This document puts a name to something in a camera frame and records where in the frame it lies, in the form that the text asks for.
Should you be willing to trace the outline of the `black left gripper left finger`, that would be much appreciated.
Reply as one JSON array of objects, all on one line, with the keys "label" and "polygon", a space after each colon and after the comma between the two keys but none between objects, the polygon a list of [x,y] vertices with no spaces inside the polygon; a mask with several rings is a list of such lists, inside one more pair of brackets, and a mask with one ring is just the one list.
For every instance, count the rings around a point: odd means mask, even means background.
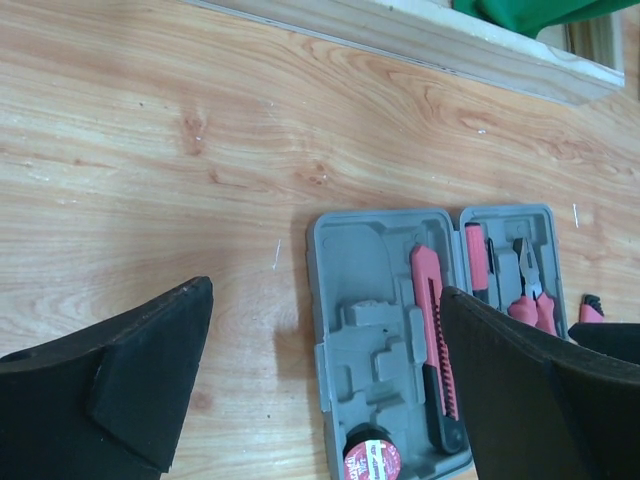
[{"label": "black left gripper left finger", "polygon": [[158,479],[207,340],[212,281],[1,359],[4,479]]}]

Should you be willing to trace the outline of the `pink black utility knife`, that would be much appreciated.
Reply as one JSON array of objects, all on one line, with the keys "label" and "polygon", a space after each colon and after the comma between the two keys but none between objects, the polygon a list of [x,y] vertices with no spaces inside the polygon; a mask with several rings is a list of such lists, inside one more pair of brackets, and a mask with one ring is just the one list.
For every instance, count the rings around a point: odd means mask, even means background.
[{"label": "pink black utility knife", "polygon": [[466,447],[466,434],[441,324],[443,283],[440,261],[434,250],[418,245],[411,252],[410,265],[415,303],[424,320],[427,358],[422,372],[428,432],[434,446],[452,455]]}]

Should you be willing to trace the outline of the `red black tape roll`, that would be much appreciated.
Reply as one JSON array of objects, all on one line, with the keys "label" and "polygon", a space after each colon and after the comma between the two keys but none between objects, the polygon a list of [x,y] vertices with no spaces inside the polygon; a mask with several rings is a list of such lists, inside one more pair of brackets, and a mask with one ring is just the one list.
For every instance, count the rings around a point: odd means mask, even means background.
[{"label": "red black tape roll", "polygon": [[361,424],[349,432],[343,449],[346,480],[396,480],[401,469],[400,452],[386,431]]}]

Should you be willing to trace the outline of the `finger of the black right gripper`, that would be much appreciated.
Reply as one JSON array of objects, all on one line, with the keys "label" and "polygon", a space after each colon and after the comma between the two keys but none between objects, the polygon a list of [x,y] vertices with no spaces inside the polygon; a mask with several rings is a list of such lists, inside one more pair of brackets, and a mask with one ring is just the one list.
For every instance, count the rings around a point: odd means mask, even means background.
[{"label": "finger of the black right gripper", "polygon": [[640,364],[640,325],[577,323],[568,335],[578,345],[628,363]]}]

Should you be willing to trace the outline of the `pink black pliers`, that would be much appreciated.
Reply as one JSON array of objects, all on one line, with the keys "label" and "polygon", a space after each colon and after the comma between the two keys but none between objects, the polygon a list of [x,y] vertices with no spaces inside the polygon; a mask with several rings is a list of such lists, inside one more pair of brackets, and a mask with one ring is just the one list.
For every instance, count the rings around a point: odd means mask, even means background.
[{"label": "pink black pliers", "polygon": [[555,303],[543,289],[534,248],[527,238],[518,238],[514,241],[514,249],[518,255],[522,292],[508,307],[507,313],[515,320],[557,336]]}]

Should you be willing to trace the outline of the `pink black screwdriver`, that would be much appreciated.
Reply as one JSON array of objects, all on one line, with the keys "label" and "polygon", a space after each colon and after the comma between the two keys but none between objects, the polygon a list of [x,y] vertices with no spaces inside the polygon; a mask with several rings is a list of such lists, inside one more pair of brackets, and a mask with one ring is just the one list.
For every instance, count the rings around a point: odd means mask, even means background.
[{"label": "pink black screwdriver", "polygon": [[489,302],[493,308],[498,311],[502,311],[503,306],[498,278],[499,269],[494,242],[491,238],[486,240],[486,246],[489,264]]},{"label": "pink black screwdriver", "polygon": [[488,254],[481,225],[467,223],[465,237],[473,295],[484,303],[489,303]]}]

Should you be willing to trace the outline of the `grey plastic tool case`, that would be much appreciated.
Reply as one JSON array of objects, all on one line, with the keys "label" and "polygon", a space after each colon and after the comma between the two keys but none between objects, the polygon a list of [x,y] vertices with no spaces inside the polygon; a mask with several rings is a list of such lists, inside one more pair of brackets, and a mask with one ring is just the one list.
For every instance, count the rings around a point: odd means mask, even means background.
[{"label": "grey plastic tool case", "polygon": [[315,362],[330,475],[345,479],[347,435],[361,424],[387,432],[398,448],[397,479],[448,479],[472,466],[466,447],[445,454],[428,432],[422,368],[424,320],[415,303],[410,256],[434,250],[442,282],[473,294],[465,225],[478,223],[494,242],[503,310],[521,294],[514,241],[535,251],[545,293],[554,300],[560,337],[567,317],[555,222],[543,204],[472,206],[452,217],[442,209],[332,212],[307,231],[307,265]]}]

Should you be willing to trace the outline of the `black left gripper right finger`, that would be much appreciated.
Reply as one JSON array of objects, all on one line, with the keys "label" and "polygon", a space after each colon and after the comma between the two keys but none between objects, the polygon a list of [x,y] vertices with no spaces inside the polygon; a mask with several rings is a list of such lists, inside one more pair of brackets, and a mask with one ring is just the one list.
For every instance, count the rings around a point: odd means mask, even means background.
[{"label": "black left gripper right finger", "polygon": [[479,478],[638,478],[639,365],[455,287],[441,317]]}]

